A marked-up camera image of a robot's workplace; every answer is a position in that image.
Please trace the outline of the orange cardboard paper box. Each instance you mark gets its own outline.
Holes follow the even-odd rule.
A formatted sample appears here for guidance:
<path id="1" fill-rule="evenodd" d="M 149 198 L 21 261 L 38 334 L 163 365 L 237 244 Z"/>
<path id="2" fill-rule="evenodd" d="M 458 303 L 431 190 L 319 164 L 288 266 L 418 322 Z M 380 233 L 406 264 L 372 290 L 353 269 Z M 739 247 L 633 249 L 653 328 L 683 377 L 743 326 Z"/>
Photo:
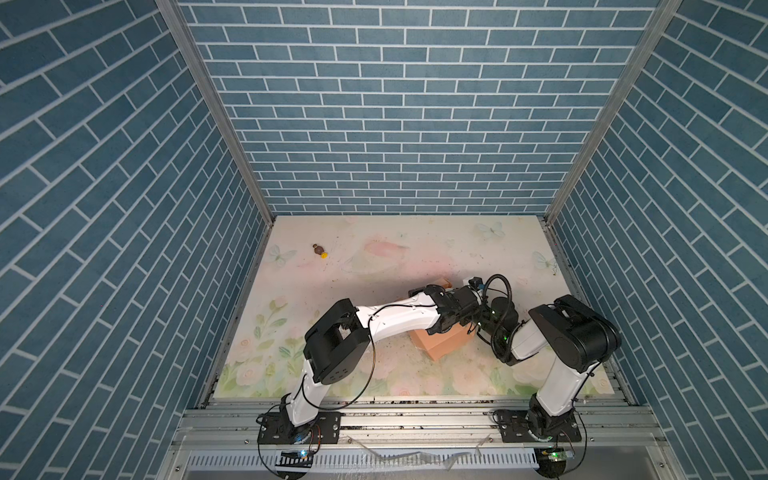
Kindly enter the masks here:
<path id="1" fill-rule="evenodd" d="M 454 288 L 453 284 L 446 278 L 436 279 L 430 284 L 440 285 L 446 290 L 460 288 Z M 424 304 L 434 304 L 432 299 L 429 296 L 427 297 L 428 299 L 424 301 Z M 448 332 L 443 334 L 428 334 L 426 329 L 431 327 L 429 326 L 411 331 L 409 335 L 417 347 L 424 350 L 432 360 L 437 361 L 445 355 L 464 346 L 470 340 L 471 333 L 469 332 L 469 323 L 465 326 L 455 324 Z"/>

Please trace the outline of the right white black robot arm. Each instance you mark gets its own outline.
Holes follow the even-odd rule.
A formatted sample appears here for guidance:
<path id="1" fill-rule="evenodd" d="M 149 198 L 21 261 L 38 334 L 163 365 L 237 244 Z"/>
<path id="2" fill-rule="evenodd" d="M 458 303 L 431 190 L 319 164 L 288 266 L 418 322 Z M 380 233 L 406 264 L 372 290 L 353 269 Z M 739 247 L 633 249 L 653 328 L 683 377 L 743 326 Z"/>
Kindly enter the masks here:
<path id="1" fill-rule="evenodd" d="M 545 347 L 556 359 L 543 386 L 531 397 L 527 420 L 537 427 L 565 421 L 588 377 L 621 345 L 616 327 L 576 297 L 567 294 L 517 317 L 513 302 L 497 297 L 481 307 L 479 327 L 489 333 L 493 355 L 513 366 Z"/>

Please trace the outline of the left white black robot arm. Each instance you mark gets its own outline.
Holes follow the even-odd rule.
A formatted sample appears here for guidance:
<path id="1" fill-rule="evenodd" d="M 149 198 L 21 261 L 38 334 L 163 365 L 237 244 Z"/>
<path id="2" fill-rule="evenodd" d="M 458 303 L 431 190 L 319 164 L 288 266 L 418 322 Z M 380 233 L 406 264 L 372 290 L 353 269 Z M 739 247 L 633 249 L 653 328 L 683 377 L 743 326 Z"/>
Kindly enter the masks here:
<path id="1" fill-rule="evenodd" d="M 348 298 L 334 303 L 306 332 L 300 383 L 284 400 L 283 417 L 295 427 L 315 420 L 331 385 L 348 377 L 378 341 L 410 331 L 429 335 L 465 325 L 484 306 L 470 285 L 446 289 L 430 284 L 384 305 L 356 306 Z"/>

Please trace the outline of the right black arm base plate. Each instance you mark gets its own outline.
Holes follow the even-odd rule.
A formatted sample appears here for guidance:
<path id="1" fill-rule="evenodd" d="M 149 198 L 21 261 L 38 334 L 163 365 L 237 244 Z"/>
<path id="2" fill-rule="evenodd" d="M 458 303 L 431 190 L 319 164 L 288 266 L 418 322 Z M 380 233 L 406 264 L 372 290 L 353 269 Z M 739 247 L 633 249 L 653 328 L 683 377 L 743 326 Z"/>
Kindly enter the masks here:
<path id="1" fill-rule="evenodd" d="M 575 411 L 550 416 L 538 407 L 533 410 L 494 410 L 490 418 L 499 430 L 504 443 L 554 442 L 582 440 Z"/>

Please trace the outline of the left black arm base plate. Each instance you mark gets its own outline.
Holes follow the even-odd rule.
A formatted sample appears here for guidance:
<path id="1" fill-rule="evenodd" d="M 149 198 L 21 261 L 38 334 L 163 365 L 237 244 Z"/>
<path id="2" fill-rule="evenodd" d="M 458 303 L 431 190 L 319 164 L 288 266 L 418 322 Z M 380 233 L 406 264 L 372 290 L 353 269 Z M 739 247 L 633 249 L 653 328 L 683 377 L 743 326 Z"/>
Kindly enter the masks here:
<path id="1" fill-rule="evenodd" d="M 341 413 L 320 412 L 310 422 L 295 426 L 285 412 L 265 412 L 256 423 L 260 426 L 258 442 L 267 445 L 294 445 L 313 442 L 321 446 L 337 444 L 341 427 Z"/>

